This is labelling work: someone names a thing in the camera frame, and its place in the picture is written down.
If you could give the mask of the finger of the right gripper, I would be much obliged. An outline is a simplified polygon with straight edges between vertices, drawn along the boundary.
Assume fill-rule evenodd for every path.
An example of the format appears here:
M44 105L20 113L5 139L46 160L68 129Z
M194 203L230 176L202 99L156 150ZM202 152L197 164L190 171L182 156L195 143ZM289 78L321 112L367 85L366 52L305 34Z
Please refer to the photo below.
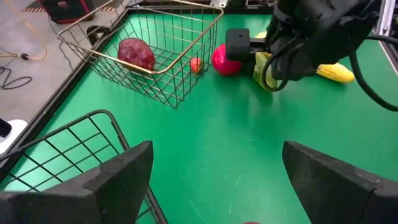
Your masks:
M226 31L226 58L231 61L253 62L255 54L265 52L265 38L251 38L249 29L232 28Z

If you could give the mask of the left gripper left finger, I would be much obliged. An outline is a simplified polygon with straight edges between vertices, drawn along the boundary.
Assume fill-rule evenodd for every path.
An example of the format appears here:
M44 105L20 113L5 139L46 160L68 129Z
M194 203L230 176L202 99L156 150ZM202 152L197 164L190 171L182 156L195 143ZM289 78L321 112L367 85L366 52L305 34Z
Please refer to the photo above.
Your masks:
M143 141L43 192L0 193L0 224L134 224L153 157Z

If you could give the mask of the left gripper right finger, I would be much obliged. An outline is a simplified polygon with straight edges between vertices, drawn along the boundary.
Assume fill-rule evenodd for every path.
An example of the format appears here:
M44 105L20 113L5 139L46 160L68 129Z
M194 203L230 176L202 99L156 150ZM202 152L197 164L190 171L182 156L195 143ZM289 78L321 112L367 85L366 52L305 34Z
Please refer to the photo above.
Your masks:
M294 141L282 160L312 224L398 224L398 182Z

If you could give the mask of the small red strawberry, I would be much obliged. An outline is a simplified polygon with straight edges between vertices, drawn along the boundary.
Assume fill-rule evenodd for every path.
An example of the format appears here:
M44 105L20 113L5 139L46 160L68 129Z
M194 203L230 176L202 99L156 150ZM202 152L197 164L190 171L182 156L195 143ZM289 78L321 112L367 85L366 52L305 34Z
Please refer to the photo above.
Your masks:
M232 61L226 58L226 46L225 44L221 44L218 46L212 56L211 62L214 69L220 74L224 76L231 76L238 73L243 64L239 61Z
M194 74L199 74L203 70L203 61L201 58L194 57L190 60L190 70Z

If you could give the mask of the yellow mango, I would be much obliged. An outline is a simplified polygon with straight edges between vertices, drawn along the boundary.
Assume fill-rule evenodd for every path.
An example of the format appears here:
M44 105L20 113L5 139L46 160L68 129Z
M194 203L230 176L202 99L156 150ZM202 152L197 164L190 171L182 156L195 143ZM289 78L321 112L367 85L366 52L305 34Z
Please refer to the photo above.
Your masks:
M259 86L265 89L264 84L262 82L262 71L266 64L266 62L271 58L271 54L265 52L256 53L256 64L254 66L253 71L253 79L257 82ZM272 77L272 66L270 65L267 69L266 73L266 82L271 88L277 87L277 80Z

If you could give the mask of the yellow corn cob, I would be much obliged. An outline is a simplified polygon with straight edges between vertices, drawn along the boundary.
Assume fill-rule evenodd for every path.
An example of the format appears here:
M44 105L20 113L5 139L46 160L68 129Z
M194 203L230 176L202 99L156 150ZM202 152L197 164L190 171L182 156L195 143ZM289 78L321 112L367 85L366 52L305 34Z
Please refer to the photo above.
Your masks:
M321 64L317 68L317 74L340 83L354 81L354 74L340 63Z

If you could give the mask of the dark red apple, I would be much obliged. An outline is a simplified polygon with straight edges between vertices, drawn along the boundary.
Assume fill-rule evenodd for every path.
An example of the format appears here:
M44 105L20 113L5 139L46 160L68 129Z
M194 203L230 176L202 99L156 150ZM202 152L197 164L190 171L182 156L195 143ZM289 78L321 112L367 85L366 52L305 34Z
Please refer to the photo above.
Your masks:
M143 40L137 38L120 41L118 59L146 70L153 70L155 66L153 51Z

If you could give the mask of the black white floor stand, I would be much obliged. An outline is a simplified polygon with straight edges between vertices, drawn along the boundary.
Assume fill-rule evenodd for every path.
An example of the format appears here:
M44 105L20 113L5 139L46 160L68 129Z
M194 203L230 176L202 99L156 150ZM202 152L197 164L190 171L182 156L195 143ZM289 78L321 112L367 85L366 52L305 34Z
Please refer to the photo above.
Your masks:
M27 126L22 119L5 121L0 118L0 155L4 154Z

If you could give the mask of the green table mat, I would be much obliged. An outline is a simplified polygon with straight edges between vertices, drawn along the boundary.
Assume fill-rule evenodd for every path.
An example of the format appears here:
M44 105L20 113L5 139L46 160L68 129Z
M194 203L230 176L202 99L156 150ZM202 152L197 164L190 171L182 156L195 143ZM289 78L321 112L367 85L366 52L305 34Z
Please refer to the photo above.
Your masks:
M398 113L356 82L314 76L269 93L209 68L173 109L89 69L40 134L95 110L130 145L153 142L150 186L170 224L308 224L282 162L286 140L398 182Z

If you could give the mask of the red black crate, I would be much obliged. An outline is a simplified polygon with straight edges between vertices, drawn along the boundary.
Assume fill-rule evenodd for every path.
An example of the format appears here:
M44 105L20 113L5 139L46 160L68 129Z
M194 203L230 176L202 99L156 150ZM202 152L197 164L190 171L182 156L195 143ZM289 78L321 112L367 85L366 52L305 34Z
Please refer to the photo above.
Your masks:
M37 0L50 20L57 24L68 24L89 14L93 0Z

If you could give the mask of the silver aluminium frame post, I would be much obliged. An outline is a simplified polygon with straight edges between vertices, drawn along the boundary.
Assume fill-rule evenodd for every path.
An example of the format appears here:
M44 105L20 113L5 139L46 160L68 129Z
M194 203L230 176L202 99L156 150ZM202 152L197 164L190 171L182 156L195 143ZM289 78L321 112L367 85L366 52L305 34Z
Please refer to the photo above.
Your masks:
M376 34L388 36L397 0L382 0Z

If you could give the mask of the black frame clamp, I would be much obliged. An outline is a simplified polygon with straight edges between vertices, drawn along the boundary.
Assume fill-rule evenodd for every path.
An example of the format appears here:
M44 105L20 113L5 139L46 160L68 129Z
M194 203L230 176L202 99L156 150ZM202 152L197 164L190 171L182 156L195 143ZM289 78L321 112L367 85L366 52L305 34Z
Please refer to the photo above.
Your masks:
M86 30L87 38L92 46L95 46L99 41L107 38L113 29L108 26L89 26Z

